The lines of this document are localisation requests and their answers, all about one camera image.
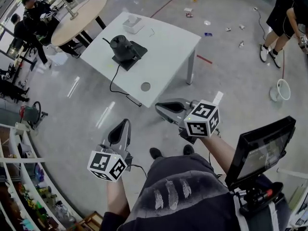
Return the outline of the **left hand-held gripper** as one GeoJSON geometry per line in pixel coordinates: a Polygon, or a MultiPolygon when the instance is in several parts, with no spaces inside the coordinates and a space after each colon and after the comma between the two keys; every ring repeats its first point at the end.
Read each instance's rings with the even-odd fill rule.
{"type": "Polygon", "coordinates": [[[111,125],[103,134],[102,144],[91,152],[87,170],[101,180],[117,182],[125,170],[130,171],[130,138],[131,122],[127,118],[111,125]]]}

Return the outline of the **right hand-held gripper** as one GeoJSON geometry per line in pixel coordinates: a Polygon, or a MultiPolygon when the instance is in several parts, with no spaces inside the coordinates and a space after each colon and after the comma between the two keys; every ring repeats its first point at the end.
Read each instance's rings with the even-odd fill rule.
{"type": "Polygon", "coordinates": [[[183,121],[179,135],[189,143],[194,144],[197,138],[210,138],[220,123],[218,104],[193,100],[187,114],[185,105],[183,98],[167,99],[157,102],[155,110],[169,123],[178,125],[183,121]]]}

